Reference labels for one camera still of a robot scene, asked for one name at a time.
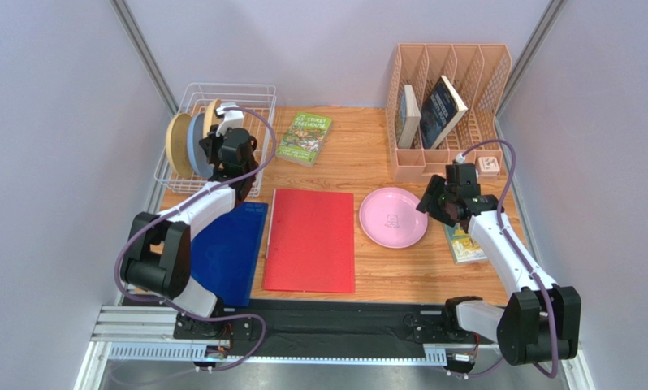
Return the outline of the orange plate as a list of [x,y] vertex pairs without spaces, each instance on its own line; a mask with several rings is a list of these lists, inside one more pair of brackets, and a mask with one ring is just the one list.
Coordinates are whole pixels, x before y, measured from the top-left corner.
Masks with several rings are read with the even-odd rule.
[[220,99],[214,99],[207,105],[202,128],[202,131],[205,135],[212,131],[212,127],[219,126],[221,124],[222,118],[219,118],[216,114],[216,109],[219,108],[221,104],[222,101]]

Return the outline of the pink plate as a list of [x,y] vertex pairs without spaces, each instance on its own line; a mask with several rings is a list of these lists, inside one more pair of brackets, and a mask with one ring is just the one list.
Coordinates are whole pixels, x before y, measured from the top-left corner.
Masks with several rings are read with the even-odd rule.
[[426,234],[428,217],[417,210],[420,199],[408,190],[385,187],[362,201],[358,217],[363,232],[374,243],[404,249]]

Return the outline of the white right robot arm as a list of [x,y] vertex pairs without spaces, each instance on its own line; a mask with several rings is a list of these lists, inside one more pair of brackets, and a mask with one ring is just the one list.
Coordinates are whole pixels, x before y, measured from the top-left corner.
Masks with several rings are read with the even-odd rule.
[[483,194],[472,163],[453,163],[432,175],[417,211],[458,226],[481,247],[509,295],[505,307],[480,297],[445,303],[450,332],[472,332],[496,342],[512,366],[573,359],[578,354],[582,300],[573,286],[550,277],[517,239],[494,195]]

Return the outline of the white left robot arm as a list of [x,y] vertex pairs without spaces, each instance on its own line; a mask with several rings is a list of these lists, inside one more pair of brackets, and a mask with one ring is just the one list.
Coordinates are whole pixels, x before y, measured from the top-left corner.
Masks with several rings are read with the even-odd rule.
[[139,213],[114,265],[114,280],[129,299],[157,301],[192,319],[208,321],[218,297],[192,277],[192,240],[249,195],[261,166],[257,139],[244,128],[200,140],[216,170],[191,197],[159,214]]

